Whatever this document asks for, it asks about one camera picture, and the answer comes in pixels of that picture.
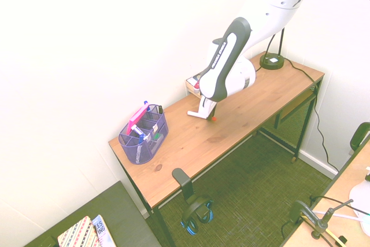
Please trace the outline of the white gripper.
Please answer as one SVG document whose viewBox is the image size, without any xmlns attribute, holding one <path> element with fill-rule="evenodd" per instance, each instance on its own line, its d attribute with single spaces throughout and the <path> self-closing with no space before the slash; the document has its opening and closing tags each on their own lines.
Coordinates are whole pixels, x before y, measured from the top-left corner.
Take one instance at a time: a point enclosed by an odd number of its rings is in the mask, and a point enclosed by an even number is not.
<svg viewBox="0 0 370 247">
<path fill-rule="evenodd" d="M 188 111 L 189 116 L 199 117 L 206 120 L 216 120 L 214 114 L 216 111 L 217 102 L 214 102 L 204 95 L 199 102 L 198 112 Z"/>
</svg>

